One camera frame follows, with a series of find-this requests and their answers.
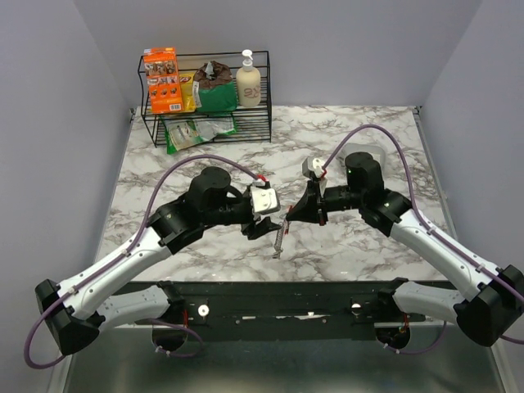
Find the red carabiner keyring with chain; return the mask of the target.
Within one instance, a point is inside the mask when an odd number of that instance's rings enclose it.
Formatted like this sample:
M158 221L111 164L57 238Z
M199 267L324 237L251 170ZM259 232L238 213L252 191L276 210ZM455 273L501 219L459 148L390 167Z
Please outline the red carabiner keyring with chain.
M279 259L283 252L282 244L284 237L289 233L290 223L287 221L287 214L291 211L293 205L289 205L287 212L282 214L280 218L282 219L280 223L280 229L277 231L275 241L273 243L273 259Z

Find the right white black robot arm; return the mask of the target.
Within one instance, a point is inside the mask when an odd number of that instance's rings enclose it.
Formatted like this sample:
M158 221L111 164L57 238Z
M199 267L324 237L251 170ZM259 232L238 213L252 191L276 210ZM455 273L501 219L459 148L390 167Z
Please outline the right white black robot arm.
M501 339L523 314L522 272L482 259L441 231L413 201L385 187L382 168L371 154L351 153L345 166L347 184L328 187L323 160L306 159L305 193L287 221L324 225L331 212L357 210L367 225L416 252L453 285L447 290L400 279L377 299L382 318L423 314L457 325L480 346Z

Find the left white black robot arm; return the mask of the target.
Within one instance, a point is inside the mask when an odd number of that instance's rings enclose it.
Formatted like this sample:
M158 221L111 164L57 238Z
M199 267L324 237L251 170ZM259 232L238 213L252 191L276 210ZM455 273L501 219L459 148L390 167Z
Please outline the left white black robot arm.
M35 288L41 321L62 355L92 344L109 328L158 318L173 323L181 303L155 284L119 296L118 290L152 265L200 240L214 226L240 225L255 240L279 226L268 217L279 211L277 192L259 178L240 192L225 169L206 167L174 201L148 211L144 224L122 246L90 268L61 282L46 279Z

